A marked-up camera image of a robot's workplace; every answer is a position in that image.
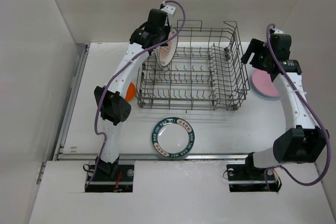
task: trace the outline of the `white wall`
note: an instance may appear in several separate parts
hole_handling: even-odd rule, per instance
[[[0,0],[0,222],[26,223],[77,56],[54,0]]]
[[[126,41],[147,18],[148,10],[162,0],[56,0],[77,42]],[[222,20],[238,21],[242,40],[265,39],[268,23],[276,23],[293,36],[292,57],[301,62],[304,87],[310,104],[332,136],[334,129],[335,0],[179,0],[188,18],[208,26]],[[324,157],[318,161],[323,168]],[[324,186],[336,212],[336,158]]]

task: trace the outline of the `metal wire rack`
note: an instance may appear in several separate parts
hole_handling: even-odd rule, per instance
[[[203,28],[188,20],[168,71],[155,51],[142,64],[137,79],[138,105],[149,109],[238,110],[250,89],[236,22]]]

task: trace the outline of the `pink plate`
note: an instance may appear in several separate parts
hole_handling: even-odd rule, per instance
[[[252,73],[252,84],[255,89],[265,97],[279,97],[278,90],[272,83],[270,75],[265,71],[256,69]]]

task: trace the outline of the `orange object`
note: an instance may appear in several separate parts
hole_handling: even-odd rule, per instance
[[[131,82],[130,86],[127,89],[127,93],[126,93],[126,97],[125,97],[125,100],[127,102],[130,102],[135,97],[136,90],[137,89],[136,89],[135,85]]]

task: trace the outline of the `rack wire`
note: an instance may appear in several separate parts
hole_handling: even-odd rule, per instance
[[[236,22],[203,28],[202,21],[188,20],[168,71],[160,68],[155,51],[139,70],[136,98],[141,108],[238,110],[246,99],[250,86],[240,62]]]

